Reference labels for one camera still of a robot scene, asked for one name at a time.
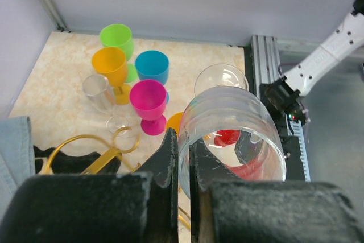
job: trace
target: gray floor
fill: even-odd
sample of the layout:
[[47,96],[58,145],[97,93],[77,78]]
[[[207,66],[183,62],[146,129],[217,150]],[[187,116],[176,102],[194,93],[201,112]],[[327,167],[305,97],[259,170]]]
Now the gray floor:
[[[281,52],[281,63],[305,56]],[[311,123],[306,140],[312,181],[340,186],[364,223],[364,60],[344,60],[303,99]]]

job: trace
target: blue cloth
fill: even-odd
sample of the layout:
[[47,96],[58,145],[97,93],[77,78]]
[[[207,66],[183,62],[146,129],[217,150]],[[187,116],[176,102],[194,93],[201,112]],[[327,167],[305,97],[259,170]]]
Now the blue cloth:
[[16,189],[34,174],[29,117],[0,120],[0,219]]

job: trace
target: yellow orange goblet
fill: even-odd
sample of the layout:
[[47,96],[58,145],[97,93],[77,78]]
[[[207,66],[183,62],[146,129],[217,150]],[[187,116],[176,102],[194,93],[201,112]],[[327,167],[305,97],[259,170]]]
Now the yellow orange goblet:
[[92,56],[94,70],[104,75],[111,86],[118,105],[130,102],[129,93],[131,86],[125,84],[127,77],[127,63],[124,52],[117,47],[105,47]]

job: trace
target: gray wall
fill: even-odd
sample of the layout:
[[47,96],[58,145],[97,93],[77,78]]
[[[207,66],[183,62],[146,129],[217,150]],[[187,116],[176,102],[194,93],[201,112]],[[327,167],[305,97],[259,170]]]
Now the gray wall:
[[0,27],[0,118],[4,118],[55,27],[38,0],[0,0]]
[[323,40],[353,0],[55,0],[73,30],[128,24],[139,36],[247,43],[252,34]]

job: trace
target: table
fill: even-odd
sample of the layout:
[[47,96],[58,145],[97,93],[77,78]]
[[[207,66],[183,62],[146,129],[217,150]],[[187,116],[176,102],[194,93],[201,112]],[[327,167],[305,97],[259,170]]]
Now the table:
[[[95,134],[106,140],[111,134],[106,128],[109,115],[95,110],[82,92],[83,80],[95,72],[91,66],[93,54],[102,47],[97,35],[52,32],[45,44],[10,117],[30,116],[34,145],[41,149],[58,146],[79,134]],[[170,101],[164,112],[169,119],[182,112],[194,98],[193,87],[203,69],[218,63],[231,64],[245,71],[244,50],[221,44],[184,43],[174,41],[134,39],[134,53],[130,63],[143,51],[158,50],[169,58],[169,79],[166,89]],[[130,104],[118,111],[129,117],[133,130],[121,137],[122,149],[134,143],[141,134],[139,147],[124,157],[133,165],[143,163],[160,146],[164,134],[148,136],[140,129],[141,118]],[[68,155],[102,153],[106,148],[96,141],[81,139],[66,145]],[[129,170],[121,164],[119,172]],[[179,194],[179,205],[189,212],[189,199]],[[189,231],[179,224],[180,242],[190,242]]]

